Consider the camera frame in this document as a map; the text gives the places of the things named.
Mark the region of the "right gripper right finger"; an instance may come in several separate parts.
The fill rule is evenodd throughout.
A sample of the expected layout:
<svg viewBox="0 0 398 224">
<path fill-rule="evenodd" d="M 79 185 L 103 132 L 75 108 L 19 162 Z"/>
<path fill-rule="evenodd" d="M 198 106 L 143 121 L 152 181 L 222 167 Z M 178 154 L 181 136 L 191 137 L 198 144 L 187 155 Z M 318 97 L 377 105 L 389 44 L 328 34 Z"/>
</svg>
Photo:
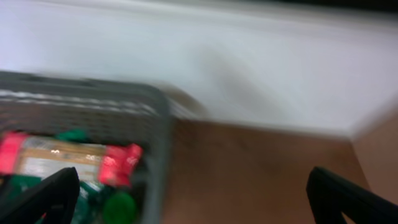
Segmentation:
<svg viewBox="0 0 398 224">
<path fill-rule="evenodd" d="M 306 192 L 316 224 L 346 223 L 344 216 L 357 224 L 397 224 L 397 205 L 325 168 L 312 169 Z"/>
</svg>

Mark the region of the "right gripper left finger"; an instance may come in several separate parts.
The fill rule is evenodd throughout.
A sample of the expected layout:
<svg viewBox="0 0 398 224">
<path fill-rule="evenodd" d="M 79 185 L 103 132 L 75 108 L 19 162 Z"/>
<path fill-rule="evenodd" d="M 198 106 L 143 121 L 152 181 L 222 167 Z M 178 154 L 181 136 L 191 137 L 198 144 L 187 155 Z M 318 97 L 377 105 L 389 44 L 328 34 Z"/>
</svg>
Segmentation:
<svg viewBox="0 0 398 224">
<path fill-rule="evenodd" d="M 70 224 L 80 193 L 80 181 L 74 167 L 67 167 L 1 203 L 2 224 Z"/>
</svg>

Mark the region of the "green Nescafe coffee bag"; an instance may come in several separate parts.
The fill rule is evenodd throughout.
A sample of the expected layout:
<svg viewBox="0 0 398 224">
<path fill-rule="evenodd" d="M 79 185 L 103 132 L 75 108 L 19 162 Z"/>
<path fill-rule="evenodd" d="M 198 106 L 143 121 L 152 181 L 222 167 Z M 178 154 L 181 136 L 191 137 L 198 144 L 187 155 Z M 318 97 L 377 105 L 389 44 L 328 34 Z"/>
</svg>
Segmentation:
<svg viewBox="0 0 398 224">
<path fill-rule="evenodd" d="M 6 200 L 65 167 L 74 167 L 80 180 L 73 223 L 90 223 L 104 188 L 96 179 L 102 146 L 72 144 L 26 133 L 8 132 L 1 141 L 1 174 L 10 175 Z"/>
</svg>

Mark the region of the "orange spaghetti packet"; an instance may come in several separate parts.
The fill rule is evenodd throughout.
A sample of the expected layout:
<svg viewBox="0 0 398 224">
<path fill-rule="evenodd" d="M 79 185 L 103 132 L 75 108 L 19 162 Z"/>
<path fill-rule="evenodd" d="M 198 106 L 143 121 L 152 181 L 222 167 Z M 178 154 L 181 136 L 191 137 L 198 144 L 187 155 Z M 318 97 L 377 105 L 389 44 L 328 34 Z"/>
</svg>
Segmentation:
<svg viewBox="0 0 398 224">
<path fill-rule="evenodd" d="M 142 155 L 143 149 L 137 144 L 82 144 L 8 132 L 1 140 L 1 174 L 44 179 L 73 167 L 81 181 L 130 186 L 130 177 Z"/>
</svg>

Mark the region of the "green lidded jar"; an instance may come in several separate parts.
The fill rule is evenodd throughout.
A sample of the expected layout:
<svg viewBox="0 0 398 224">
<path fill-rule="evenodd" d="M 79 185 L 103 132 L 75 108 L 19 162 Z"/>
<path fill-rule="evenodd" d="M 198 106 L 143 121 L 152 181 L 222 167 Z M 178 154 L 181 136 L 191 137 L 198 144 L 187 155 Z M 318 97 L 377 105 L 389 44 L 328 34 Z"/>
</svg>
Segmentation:
<svg viewBox="0 0 398 224">
<path fill-rule="evenodd" d="M 115 192 L 104 203 L 105 224 L 132 224 L 137 219 L 136 201 L 127 192 Z"/>
</svg>

